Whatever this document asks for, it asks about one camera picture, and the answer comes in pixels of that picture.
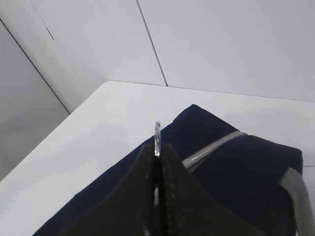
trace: white wall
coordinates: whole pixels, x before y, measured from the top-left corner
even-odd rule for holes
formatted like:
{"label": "white wall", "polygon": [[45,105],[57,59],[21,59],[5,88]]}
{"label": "white wall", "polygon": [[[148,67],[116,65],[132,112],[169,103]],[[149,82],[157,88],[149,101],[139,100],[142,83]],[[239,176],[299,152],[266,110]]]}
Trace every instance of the white wall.
{"label": "white wall", "polygon": [[0,17],[70,111],[108,80],[165,85],[136,1],[2,0]]}
{"label": "white wall", "polygon": [[[139,2],[170,86],[315,101],[313,1]],[[164,85],[136,0],[2,0],[0,17],[70,111],[108,80]]]}
{"label": "white wall", "polygon": [[0,181],[67,116],[0,22]]}
{"label": "white wall", "polygon": [[170,86],[315,101],[315,1],[139,2]]}

